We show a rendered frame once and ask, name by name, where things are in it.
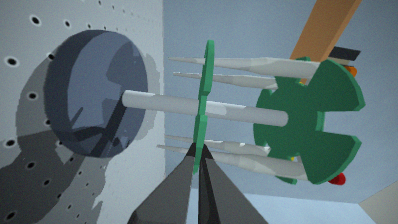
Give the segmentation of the grey perforated base plate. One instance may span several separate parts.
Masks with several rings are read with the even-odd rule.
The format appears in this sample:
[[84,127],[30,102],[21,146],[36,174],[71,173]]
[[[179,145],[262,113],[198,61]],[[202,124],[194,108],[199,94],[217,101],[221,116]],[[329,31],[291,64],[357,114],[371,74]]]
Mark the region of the grey perforated base plate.
[[165,119],[147,110],[120,154],[92,158],[67,149],[45,107],[59,48],[89,29],[127,36],[164,95],[163,0],[0,0],[0,224],[127,224],[163,181]]

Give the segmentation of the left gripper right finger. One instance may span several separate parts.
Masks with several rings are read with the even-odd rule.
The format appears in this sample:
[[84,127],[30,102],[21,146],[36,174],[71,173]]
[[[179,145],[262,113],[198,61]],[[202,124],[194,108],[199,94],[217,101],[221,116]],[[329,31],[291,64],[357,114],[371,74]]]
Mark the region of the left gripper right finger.
[[217,165],[206,144],[199,164],[198,224],[269,224]]

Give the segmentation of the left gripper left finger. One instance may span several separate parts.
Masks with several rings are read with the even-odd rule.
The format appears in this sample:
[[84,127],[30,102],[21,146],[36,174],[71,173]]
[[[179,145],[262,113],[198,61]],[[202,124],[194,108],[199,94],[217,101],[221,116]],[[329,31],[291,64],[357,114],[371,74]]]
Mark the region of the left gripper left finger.
[[182,162],[133,211],[127,224],[186,224],[195,155],[193,142]]

